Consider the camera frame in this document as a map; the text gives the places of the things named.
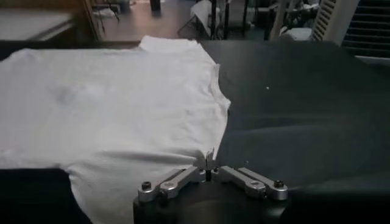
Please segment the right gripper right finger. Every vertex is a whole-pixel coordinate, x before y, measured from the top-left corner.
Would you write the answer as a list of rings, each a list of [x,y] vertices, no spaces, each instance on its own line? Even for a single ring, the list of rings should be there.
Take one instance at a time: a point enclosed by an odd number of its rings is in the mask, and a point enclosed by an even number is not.
[[[230,166],[219,166],[214,149],[209,151],[209,168],[211,182],[232,184],[251,198],[270,198],[276,201],[288,199],[288,187],[283,181],[272,180],[245,167],[235,169]]]

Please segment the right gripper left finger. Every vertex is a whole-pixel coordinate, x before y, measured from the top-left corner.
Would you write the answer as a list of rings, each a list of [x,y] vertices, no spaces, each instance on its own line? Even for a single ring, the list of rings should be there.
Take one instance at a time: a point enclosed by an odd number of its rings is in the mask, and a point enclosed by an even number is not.
[[[138,199],[143,203],[151,202],[162,193],[168,199],[178,196],[180,190],[189,183],[200,183],[205,179],[206,169],[210,166],[210,152],[173,151],[139,153],[142,161],[176,166],[169,172],[145,180],[138,188]]]

